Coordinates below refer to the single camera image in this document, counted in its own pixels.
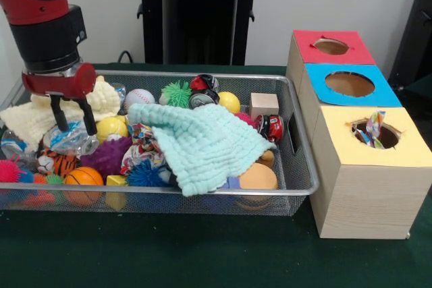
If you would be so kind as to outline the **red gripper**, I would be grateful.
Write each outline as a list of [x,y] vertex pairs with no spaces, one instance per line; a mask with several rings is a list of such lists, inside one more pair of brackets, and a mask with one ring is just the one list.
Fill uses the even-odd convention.
[[97,126],[86,95],[93,91],[97,73],[90,63],[77,63],[65,71],[58,71],[49,74],[31,74],[24,70],[22,81],[26,89],[33,94],[40,96],[51,96],[51,109],[62,132],[69,131],[68,121],[60,107],[61,96],[75,99],[78,106],[84,113],[83,120],[89,136],[97,134]]

